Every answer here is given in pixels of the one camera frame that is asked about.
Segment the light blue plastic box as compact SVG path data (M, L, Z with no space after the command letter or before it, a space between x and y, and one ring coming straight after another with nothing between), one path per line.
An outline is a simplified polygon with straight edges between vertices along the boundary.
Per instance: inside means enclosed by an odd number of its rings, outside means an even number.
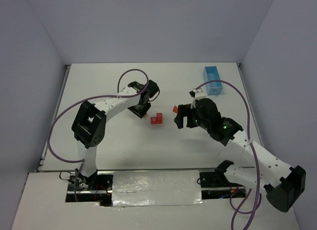
M206 66L203 71L204 82L220 80L218 69L216 66ZM206 92L208 95L220 95L223 89L221 82L211 82L206 84Z

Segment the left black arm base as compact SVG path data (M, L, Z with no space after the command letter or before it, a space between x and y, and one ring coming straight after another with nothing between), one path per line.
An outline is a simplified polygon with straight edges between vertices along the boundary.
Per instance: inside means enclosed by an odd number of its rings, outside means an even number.
M94 175L85 183L84 178L79 175L71 175L63 181L68 181L65 202L96 202L101 206L112 206L112 184L113 175Z

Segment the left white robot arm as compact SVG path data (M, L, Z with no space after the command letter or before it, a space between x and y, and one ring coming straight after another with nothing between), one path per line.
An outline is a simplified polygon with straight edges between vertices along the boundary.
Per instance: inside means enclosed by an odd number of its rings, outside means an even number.
M77 140L78 157L84 160L83 167L76 170L77 179L84 187L91 189L96 183L97 146L105 137L106 123L126 109L142 119L151 107L150 99L157 93L159 87L154 81L149 80L147 87L134 81L114 98L96 103L85 101L80 105L71 129Z

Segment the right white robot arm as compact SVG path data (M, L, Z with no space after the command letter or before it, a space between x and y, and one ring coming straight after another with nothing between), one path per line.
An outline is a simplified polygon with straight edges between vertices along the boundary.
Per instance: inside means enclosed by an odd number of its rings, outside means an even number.
M248 161L255 171L244 169L238 160L222 161L216 173L223 182L241 183L248 188L260 188L269 203L281 212L288 212L305 190L306 171L299 165L281 161L256 141L231 118L222 117L216 104L209 98L195 100L194 104L181 104L174 119L179 129L200 127L225 150Z

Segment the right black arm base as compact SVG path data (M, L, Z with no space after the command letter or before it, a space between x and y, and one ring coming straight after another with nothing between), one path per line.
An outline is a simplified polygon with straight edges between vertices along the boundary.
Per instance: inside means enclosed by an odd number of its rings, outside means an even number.
M236 191L238 193L233 196L234 198L246 196L245 188L242 185L229 182L224 175L233 164L232 161L225 160L214 170L199 173L200 176L196 182L201 187L202 200L228 199Z

